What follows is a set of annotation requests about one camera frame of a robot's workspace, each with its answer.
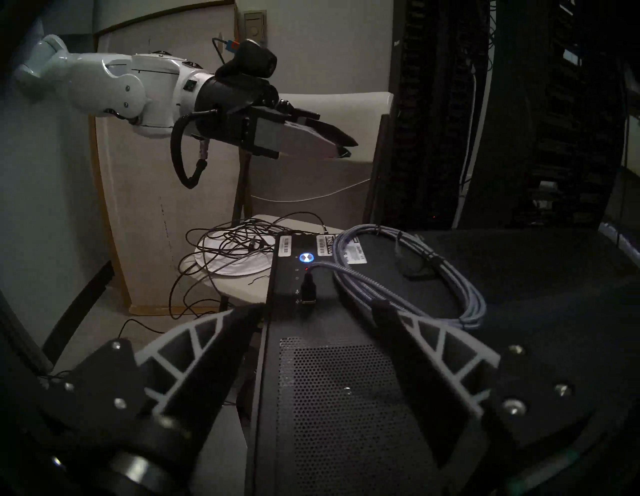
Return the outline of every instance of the mounting screw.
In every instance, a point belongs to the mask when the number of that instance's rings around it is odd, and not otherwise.
[[[527,413],[527,405],[515,398],[507,398],[504,400],[502,402],[502,408],[509,415],[517,415],[521,417]]]
[[[573,394],[573,389],[569,384],[556,384],[554,391],[558,393],[558,396],[571,396]]]
[[[509,347],[509,351],[512,352],[514,355],[526,355],[527,354],[527,350],[524,349],[519,344],[512,344]]]

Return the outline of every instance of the white cable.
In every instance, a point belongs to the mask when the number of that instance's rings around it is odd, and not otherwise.
[[[399,253],[399,245],[402,245],[429,260],[432,266],[440,273],[444,281],[460,299],[461,305],[465,310],[457,319],[435,320],[443,321],[448,325],[465,331],[478,329],[482,325],[482,320],[486,314],[486,303],[482,294],[453,265],[439,257],[419,237],[401,232],[398,229],[375,224],[362,224],[352,227],[336,237],[333,243],[333,262],[313,262],[309,264],[308,269],[311,271],[316,267],[322,267],[333,270],[333,276],[340,286],[367,312],[371,311],[373,301],[386,300],[398,310],[432,319],[433,317],[409,301],[348,266],[344,258],[346,246],[355,236],[364,233],[381,234],[395,239],[396,254]]]
[[[492,0],[490,3],[490,8],[496,9],[495,0]],[[495,16],[497,17],[497,9],[493,11]],[[496,25],[493,22],[493,16],[489,15],[489,32],[494,33]],[[478,125],[476,127],[476,137],[474,139],[474,146],[471,152],[471,159],[469,160],[469,168],[467,169],[467,177],[465,178],[464,183],[462,184],[462,189],[460,191],[460,198],[458,198],[458,208],[456,209],[456,216],[454,217],[453,224],[451,226],[452,229],[456,229],[458,227],[458,223],[460,222],[460,217],[462,215],[462,209],[465,206],[465,200],[467,199],[467,191],[469,191],[470,180],[474,174],[474,168],[476,167],[476,157],[478,155],[478,149],[480,147],[480,139],[482,137],[482,131],[484,129],[484,118],[486,116],[486,108],[487,103],[489,101],[489,92],[491,90],[491,78],[493,74],[493,53],[495,52],[495,46],[489,48],[488,53],[488,65],[490,67],[486,72],[486,79],[484,80],[484,95],[482,107],[480,108],[480,116],[478,118]]]
[[[458,223],[460,222],[460,216],[462,215],[462,205],[464,204],[464,198],[462,195],[462,191],[467,183],[468,179],[465,176],[469,174],[469,170],[467,169],[467,158],[469,157],[469,147],[471,144],[471,128],[474,123],[474,109],[476,107],[476,68],[471,65],[471,76],[474,78],[474,93],[471,98],[471,115],[469,116],[469,130],[467,131],[467,151],[465,152],[465,159],[462,162],[462,170],[460,171],[460,181],[458,187],[458,208],[456,208],[456,215],[453,218],[453,224],[451,225],[452,229],[456,229],[458,227]]]
[[[273,203],[273,204],[298,204],[300,202],[310,202],[311,200],[319,200],[320,198],[326,198],[328,196],[336,195],[337,193],[340,193],[341,191],[344,191],[345,189],[355,188],[356,186],[364,184],[369,180],[370,179],[365,179],[364,181],[360,181],[360,182],[357,182],[356,184],[352,184],[350,186],[346,186],[346,187],[344,187],[342,189],[339,189],[338,191],[334,191],[333,193],[328,193],[327,195],[314,196],[313,198],[304,198],[303,200],[270,200],[268,198],[261,198],[259,196],[253,196],[253,195],[251,195],[251,197],[255,198],[256,200],[262,200],[263,202],[270,202],[270,203]]]

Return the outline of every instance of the barcode label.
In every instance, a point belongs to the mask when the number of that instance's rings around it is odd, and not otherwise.
[[[349,265],[367,263],[367,258],[364,256],[362,245],[360,244],[360,240],[357,236],[347,244],[346,248],[344,258],[347,260]]]
[[[321,234],[316,236],[316,246],[318,249],[318,257],[333,256],[333,242],[335,236],[331,234]],[[367,259],[362,251],[362,245],[358,237],[354,237],[346,246],[344,259],[348,264],[366,264]]]
[[[280,246],[278,247],[279,257],[291,256],[291,236],[280,236]]]
[[[332,234],[321,234],[316,236],[316,245],[318,249],[318,257],[331,257],[333,255],[333,239]]]

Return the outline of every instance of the gray braided cable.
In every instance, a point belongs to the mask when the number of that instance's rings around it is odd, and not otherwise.
[[[399,250],[398,245],[401,245],[421,257],[432,260],[433,267],[461,300],[465,309],[457,319],[437,320],[464,330],[475,330],[482,325],[482,320],[486,314],[486,303],[476,287],[458,272],[453,265],[439,257],[419,237],[401,232],[398,229],[375,224],[362,224],[347,229],[342,234],[339,234],[334,241],[333,262],[313,262],[309,265],[309,270],[313,270],[316,267],[331,269],[334,277],[347,294],[369,312],[371,311],[371,303],[374,300],[387,300],[398,310],[432,319],[433,317],[409,301],[348,266],[344,257],[347,244],[357,235],[366,233],[381,234],[395,239],[396,253]]]

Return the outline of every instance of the light switch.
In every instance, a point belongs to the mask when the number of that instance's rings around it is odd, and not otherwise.
[[[244,35],[256,42],[266,39],[266,10],[253,10],[244,13]]]

